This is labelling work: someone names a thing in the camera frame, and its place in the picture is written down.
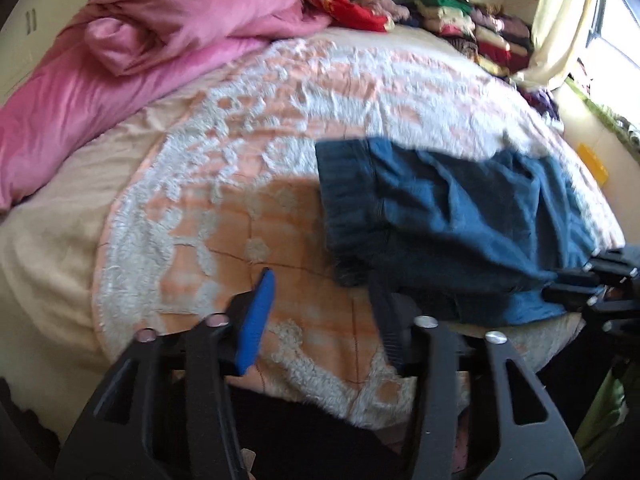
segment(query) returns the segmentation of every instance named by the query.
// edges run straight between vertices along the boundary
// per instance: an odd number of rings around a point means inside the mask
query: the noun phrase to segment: metal screw
[[[484,338],[489,343],[494,345],[502,345],[507,342],[507,336],[505,336],[502,332],[498,332],[497,330],[487,332],[486,334],[484,334]]]
[[[431,316],[418,316],[414,319],[414,325],[420,328],[436,328],[438,320]]]
[[[226,326],[229,324],[229,317],[226,314],[211,314],[204,320],[207,326],[216,328],[219,326]]]
[[[136,341],[140,343],[151,343],[158,338],[158,332],[153,328],[143,328],[136,332]]]

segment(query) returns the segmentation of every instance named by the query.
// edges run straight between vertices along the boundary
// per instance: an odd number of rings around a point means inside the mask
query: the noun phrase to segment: bedspread
[[[596,244],[623,244],[564,140],[515,90],[469,62],[443,59],[290,40],[232,65],[113,205],[93,293],[107,354],[115,358],[142,326],[183,330],[224,309],[269,266],[276,301],[257,364],[238,383],[314,402],[359,426],[406,418],[414,383],[385,363],[366,291],[333,280],[314,154],[320,138],[384,136],[472,159],[505,142],[551,154]],[[530,365],[543,364],[535,337],[515,343]]]

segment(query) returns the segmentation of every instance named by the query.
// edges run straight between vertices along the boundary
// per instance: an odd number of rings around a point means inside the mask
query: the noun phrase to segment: bed
[[[366,291],[332,280],[312,155],[316,139],[372,132],[469,158],[505,145],[550,153],[597,245],[624,243],[588,170],[516,91],[424,30],[329,28],[149,104],[11,210],[0,225],[0,376],[13,401],[64,440],[136,329],[187,329],[269,266],[269,329],[236,383],[372,430],[404,422],[414,384],[385,363]],[[503,330],[540,370],[581,326],[567,314]]]

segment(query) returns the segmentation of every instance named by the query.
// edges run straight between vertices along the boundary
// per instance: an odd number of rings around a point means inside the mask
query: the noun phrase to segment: stack of folded clothes
[[[422,28],[448,41],[487,72],[506,77],[529,65],[529,26],[502,7],[468,0],[416,0]]]
[[[477,6],[470,15],[476,24],[478,53],[510,73],[529,65],[532,44],[529,27],[520,19],[505,14],[493,15]]]
[[[470,59],[475,58],[478,54],[476,25],[469,16],[474,8],[467,0],[416,0],[415,5],[426,30],[449,41]]]

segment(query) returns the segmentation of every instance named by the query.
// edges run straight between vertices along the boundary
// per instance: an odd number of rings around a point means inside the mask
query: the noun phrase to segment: red cloth
[[[388,16],[377,16],[372,10],[351,3],[350,0],[306,0],[318,9],[324,10],[337,23],[356,30],[386,32],[394,26]]]
[[[488,57],[500,66],[507,67],[511,73],[529,66],[529,56],[519,56],[485,41],[478,41],[478,54]]]

